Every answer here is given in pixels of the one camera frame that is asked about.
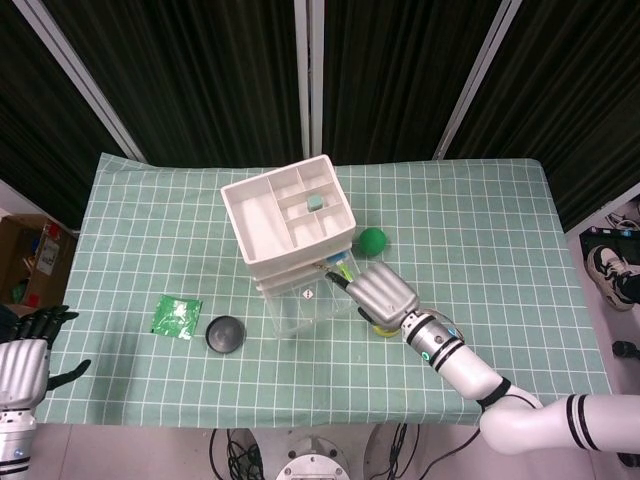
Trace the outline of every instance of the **green ball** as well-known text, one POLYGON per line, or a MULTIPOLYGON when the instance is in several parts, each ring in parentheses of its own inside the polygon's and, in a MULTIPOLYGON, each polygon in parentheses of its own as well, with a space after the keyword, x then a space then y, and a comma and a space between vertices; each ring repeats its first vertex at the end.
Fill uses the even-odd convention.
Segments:
POLYGON ((360 251, 365 255, 375 256, 387 246, 387 236, 379 228, 367 228, 360 234, 360 251))

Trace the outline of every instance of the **black fabric backdrop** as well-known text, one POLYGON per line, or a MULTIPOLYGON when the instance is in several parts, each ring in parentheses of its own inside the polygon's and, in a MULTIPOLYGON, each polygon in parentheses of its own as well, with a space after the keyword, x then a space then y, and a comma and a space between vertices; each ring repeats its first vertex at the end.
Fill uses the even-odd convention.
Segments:
POLYGON ((431 159, 499 4, 327 0, 323 151, 431 159))
MULTIPOLYGON (((0 2, 0 178, 80 225, 115 142, 0 2)), ((336 164, 433 156, 499 0, 327 0, 323 150, 336 164)), ((302 158, 293 2, 50 0, 154 165, 302 158)), ((532 157, 565 229, 640 181, 640 3, 525 0, 448 158, 532 157)))
POLYGON ((539 160, 565 230, 640 182, 640 2, 523 2, 447 157, 539 160))
POLYGON ((0 178, 79 228, 100 153, 123 153, 12 2, 0 19, 0 178))
POLYGON ((302 159, 293 2, 50 0, 152 165, 302 159))

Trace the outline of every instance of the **transparent box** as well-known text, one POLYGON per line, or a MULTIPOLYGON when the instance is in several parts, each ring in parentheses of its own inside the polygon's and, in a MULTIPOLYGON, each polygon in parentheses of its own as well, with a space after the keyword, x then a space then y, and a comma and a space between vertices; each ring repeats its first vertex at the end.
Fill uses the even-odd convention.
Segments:
POLYGON ((323 262, 323 268, 310 265, 299 272, 297 279, 277 286, 272 284, 270 288, 259 282, 258 289, 267 302, 277 338, 293 337, 318 322, 345 316, 357 308, 345 291, 325 277, 326 269, 345 277, 349 274, 357 277, 360 270, 351 252, 343 252, 339 264, 323 262))

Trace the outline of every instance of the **white robotic arm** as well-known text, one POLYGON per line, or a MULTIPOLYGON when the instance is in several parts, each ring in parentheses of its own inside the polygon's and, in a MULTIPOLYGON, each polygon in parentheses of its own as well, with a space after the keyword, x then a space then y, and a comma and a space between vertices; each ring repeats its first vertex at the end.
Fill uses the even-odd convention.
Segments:
POLYGON ((48 390, 82 375, 91 361, 49 377, 51 346, 64 322, 76 318, 66 306, 38 310, 18 318, 0 305, 0 478, 27 478, 35 409, 48 390))
POLYGON ((401 328, 404 341, 436 372, 480 404, 480 430, 498 452, 578 447, 640 453, 640 396, 571 395, 543 407, 478 357, 444 315, 420 309, 417 294, 384 263, 353 282, 327 276, 351 295, 367 320, 388 330, 401 328))

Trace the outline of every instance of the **green packet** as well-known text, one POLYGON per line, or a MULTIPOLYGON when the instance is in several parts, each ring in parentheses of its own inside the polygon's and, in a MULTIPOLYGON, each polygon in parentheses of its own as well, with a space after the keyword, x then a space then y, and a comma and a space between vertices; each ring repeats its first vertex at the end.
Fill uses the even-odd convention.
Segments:
POLYGON ((151 333, 190 340, 200 316, 200 300, 161 295, 153 316, 151 333))

